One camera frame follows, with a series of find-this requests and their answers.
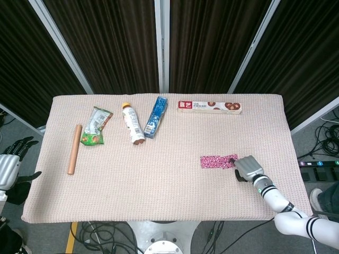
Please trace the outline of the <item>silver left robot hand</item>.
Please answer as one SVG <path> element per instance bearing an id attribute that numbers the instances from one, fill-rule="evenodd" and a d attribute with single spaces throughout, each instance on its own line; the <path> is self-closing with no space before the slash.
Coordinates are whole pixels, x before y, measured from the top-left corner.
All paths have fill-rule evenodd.
<path id="1" fill-rule="evenodd" d="M 16 183 L 30 182 L 38 178 L 38 171 L 30 176 L 19 177 L 19 168 L 28 150 L 38 144 L 33 136 L 15 141 L 1 153 L 1 191 L 10 190 Z"/>

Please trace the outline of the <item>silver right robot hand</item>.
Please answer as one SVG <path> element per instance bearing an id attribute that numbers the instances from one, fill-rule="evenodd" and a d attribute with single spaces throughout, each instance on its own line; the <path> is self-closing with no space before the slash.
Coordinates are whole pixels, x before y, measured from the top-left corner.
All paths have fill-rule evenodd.
<path id="1" fill-rule="evenodd" d="M 253 156 L 247 156 L 238 160 L 230 159 L 230 163 L 235 166 L 235 176 L 239 182 L 253 183 L 257 178 L 264 175 L 262 166 Z"/>

